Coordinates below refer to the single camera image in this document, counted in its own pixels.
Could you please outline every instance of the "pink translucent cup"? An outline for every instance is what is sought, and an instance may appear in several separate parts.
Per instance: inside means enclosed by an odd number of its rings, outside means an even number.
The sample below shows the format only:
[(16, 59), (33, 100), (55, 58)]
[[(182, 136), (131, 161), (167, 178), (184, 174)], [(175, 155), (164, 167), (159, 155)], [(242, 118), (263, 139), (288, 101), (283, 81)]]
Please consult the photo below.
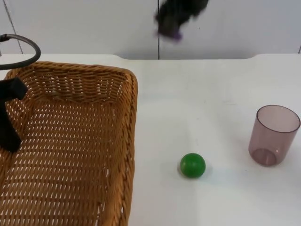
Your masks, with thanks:
[(260, 108), (249, 144), (251, 157), (263, 166), (281, 163), (300, 124), (298, 115), (286, 107), (268, 105)]

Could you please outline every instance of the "curved metal ring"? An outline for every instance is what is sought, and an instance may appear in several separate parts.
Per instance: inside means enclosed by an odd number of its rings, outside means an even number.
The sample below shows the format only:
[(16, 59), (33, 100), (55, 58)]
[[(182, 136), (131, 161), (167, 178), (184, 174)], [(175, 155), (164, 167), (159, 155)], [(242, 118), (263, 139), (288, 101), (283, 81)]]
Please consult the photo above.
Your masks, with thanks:
[(31, 45), (34, 48), (34, 50), (36, 51), (36, 54), (28, 60), (24, 60), (24, 61), (21, 61), (21, 62), (18, 62), (18, 63), (13, 63), (13, 64), (0, 65), (0, 71), (1, 70), (15, 69), (15, 68), (19, 68), (19, 67), (25, 67), (25, 66), (31, 65), (32, 63), (36, 62), (40, 58), (41, 50), (38, 47), (38, 45), (36, 43), (34, 43), (32, 40), (30, 40), (26, 37), (17, 35), (17, 34), (3, 34), (3, 35), (0, 35), (0, 42), (8, 41), (10, 39), (17, 39), (17, 40), (23, 41), (23, 42)]

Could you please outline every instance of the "blurry black object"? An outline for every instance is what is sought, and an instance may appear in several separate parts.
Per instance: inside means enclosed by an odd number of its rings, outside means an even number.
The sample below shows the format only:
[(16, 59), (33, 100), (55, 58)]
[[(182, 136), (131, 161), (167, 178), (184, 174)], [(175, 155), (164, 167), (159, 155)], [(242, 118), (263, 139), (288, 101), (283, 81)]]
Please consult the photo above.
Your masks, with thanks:
[[(0, 42), (8, 41), (10, 39), (17, 39), (31, 45), (36, 54), (28, 59), (18, 63), (0, 65), (0, 70), (15, 69), (19, 67), (28, 66), (36, 62), (41, 56), (41, 50), (32, 40), (16, 34), (0, 35)], [(6, 111), (5, 102), (18, 98), (22, 100), (27, 92), (27, 87), (19, 79), (14, 78), (10, 80), (0, 81), (0, 147), (10, 152), (16, 152), (21, 144), (21, 139), (13, 127), (8, 113)]]
[(158, 23), (158, 33), (174, 40), (180, 40), (180, 27), (189, 21), (190, 17), (199, 16), (209, 0), (167, 0), (163, 3), (155, 19)]

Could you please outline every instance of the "black metal stand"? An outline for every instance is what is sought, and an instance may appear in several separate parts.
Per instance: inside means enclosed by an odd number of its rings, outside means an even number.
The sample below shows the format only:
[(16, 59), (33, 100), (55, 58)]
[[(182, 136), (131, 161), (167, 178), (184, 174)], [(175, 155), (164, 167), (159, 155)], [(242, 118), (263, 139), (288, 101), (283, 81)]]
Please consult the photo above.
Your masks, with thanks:
[[(9, 39), (18, 39), (31, 45), (36, 54), (32, 58), (13, 64), (0, 65), (0, 70), (15, 69), (19, 67), (28, 66), (36, 62), (41, 56), (41, 50), (36, 43), (28, 38), (14, 34), (0, 35), (0, 42), (8, 41)], [(5, 108), (5, 102), (18, 98), (22, 100), (27, 92), (27, 87), (19, 78), (0, 81), (0, 147), (10, 151), (16, 152), (21, 144), (21, 139), (13, 127), (8, 113)]]

